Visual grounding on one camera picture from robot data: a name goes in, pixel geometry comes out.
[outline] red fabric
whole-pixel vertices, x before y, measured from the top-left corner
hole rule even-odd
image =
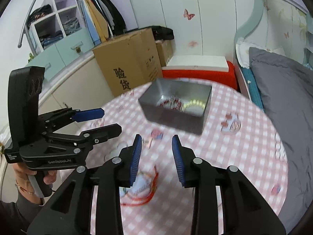
[[[198,70],[162,70],[162,73],[163,77],[165,78],[194,78],[211,80],[238,90],[237,80],[235,76],[235,67],[229,61],[227,61],[227,64],[229,68],[228,72]]]

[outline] round table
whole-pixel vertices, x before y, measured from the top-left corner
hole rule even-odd
[[[237,166],[278,215],[286,198],[288,166],[283,144],[270,119],[232,88],[208,80],[181,80],[212,85],[211,107],[201,136],[146,120],[138,98],[151,83],[107,103],[103,107],[105,116],[86,122],[80,130],[114,123],[122,126],[118,138],[94,146],[86,159],[88,168],[101,166],[104,160],[118,155],[123,147],[133,144],[137,133],[143,138],[136,182],[131,189],[120,189],[124,234],[190,234],[193,192],[178,180],[171,144],[174,134],[178,134],[183,146],[213,166]],[[63,181],[70,172],[61,171]],[[217,195],[222,234],[223,214],[220,194]],[[96,196],[95,190],[91,234],[95,234]]]

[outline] gray comforter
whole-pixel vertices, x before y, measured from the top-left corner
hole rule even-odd
[[[289,233],[313,199],[313,71],[257,48],[250,48],[249,55],[264,111],[288,158],[287,198],[279,218]]]

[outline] small cardboard box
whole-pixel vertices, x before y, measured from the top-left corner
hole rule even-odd
[[[150,28],[113,38],[93,52],[115,97],[163,77]]]
[[[173,49],[171,41],[156,41],[156,48],[159,53],[161,67],[167,66],[173,57]]]

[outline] drawer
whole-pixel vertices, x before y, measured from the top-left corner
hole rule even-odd
[[[44,72],[44,77],[46,80],[50,80],[65,67],[65,64],[57,50],[57,47],[53,44],[30,61],[27,66],[45,67],[46,70]]]
[[[58,41],[56,47],[65,65],[69,65],[83,53],[91,50],[94,43],[87,28],[83,28]]]

